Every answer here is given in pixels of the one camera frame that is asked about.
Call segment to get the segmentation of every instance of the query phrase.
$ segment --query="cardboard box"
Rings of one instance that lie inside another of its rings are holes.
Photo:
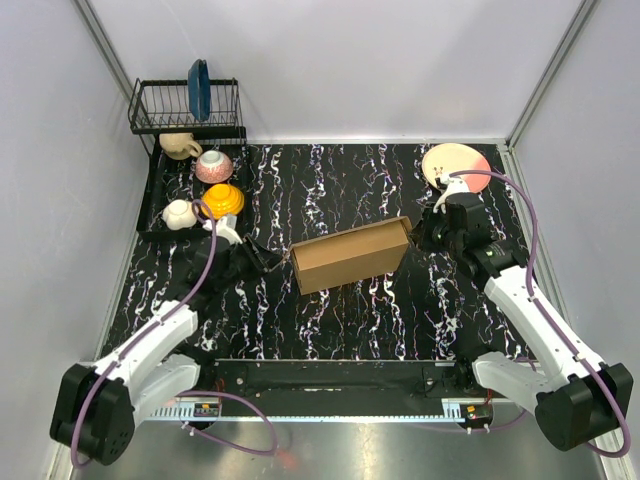
[[[411,221],[397,217],[291,247],[300,293],[317,292],[394,272],[407,248]]]

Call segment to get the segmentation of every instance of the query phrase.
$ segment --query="wall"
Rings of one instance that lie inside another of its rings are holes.
[[[93,0],[132,77],[196,58],[253,140],[508,135],[579,0]]]
[[[0,4],[0,464],[42,478],[60,378],[95,353],[146,161],[68,0]]]
[[[640,4],[600,2],[516,151],[578,333],[640,376]],[[640,394],[629,422],[640,466]]]

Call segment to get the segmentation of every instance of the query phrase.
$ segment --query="marble pattern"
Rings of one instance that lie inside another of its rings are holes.
[[[472,146],[502,171],[495,145]],[[415,225],[434,194],[420,169],[429,148],[252,146],[248,162],[230,152],[232,183],[250,191],[242,226],[285,254],[292,243],[398,215]],[[193,168],[183,168],[167,177],[166,199],[200,193]],[[497,235],[524,248],[511,190],[494,180],[482,197]],[[104,353],[158,309],[172,278],[188,268],[193,248],[189,242],[138,242]],[[285,262],[257,282],[238,283],[219,301],[221,308],[189,341],[220,358],[445,359],[453,355],[461,325],[510,355],[527,353],[504,315],[456,273],[454,262],[414,247],[394,273],[304,296]]]

